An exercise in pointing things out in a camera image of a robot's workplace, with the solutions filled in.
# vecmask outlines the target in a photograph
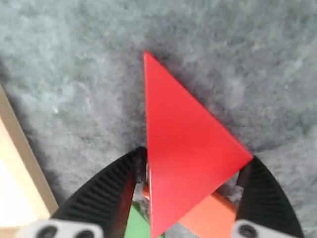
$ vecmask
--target wooden frame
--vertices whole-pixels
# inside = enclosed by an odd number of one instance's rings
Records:
[[[10,227],[5,228],[3,224],[0,224],[0,237],[10,237],[9,234],[13,236],[16,227],[37,219],[49,218],[58,206],[1,86],[0,162],[2,169],[5,169],[14,181],[12,186],[8,186],[6,184],[8,179],[1,178],[0,174],[0,188],[2,189],[0,202],[8,201],[8,199],[3,199],[4,196],[9,196],[10,191],[8,190],[16,187],[20,192],[20,198],[24,199],[27,204],[25,209],[31,210],[33,213],[32,216],[25,218],[25,221],[20,220],[17,224],[11,224]],[[8,206],[14,208],[15,205],[8,204]]]

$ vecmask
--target red triangular block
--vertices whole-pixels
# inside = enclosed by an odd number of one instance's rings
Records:
[[[149,53],[144,62],[151,237],[156,238],[252,155]]]

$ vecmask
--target orange block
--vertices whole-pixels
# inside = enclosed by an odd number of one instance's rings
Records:
[[[234,220],[233,204],[219,194],[213,193],[179,222],[201,238],[230,238]]]

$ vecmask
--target ridged grip surface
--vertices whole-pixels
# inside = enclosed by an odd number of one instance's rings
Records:
[[[122,156],[96,174],[77,190],[52,216],[78,222],[94,223],[107,238],[122,238],[132,202],[140,159],[146,149],[139,147]]]
[[[285,234],[304,238],[295,212],[271,172],[257,158],[244,171],[246,183],[236,219],[245,219]]]

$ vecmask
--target wooden board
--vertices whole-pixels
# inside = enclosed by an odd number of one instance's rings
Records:
[[[8,237],[13,227],[49,218],[57,203],[1,86],[0,165],[0,203],[11,211],[0,214],[0,237]]]

